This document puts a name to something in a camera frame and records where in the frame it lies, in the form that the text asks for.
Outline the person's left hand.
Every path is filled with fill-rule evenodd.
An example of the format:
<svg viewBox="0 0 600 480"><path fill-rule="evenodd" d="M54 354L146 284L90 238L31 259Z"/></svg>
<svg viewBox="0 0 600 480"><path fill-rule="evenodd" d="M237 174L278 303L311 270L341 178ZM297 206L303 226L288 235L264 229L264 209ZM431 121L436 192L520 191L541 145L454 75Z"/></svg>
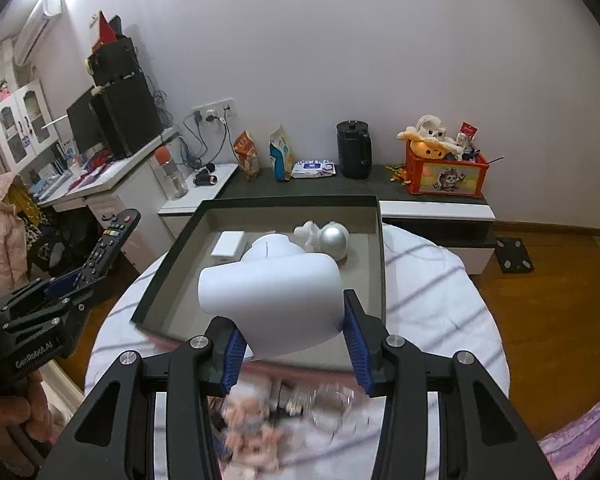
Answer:
<svg viewBox="0 0 600 480"><path fill-rule="evenodd" d="M0 448L14 446L14 441L7 431L10 426L23 425L26 433L38 442L48 441L52 437L54 419L48 407L42 381L41 373L34 372L27 379L24 396L0 398Z"/></svg>

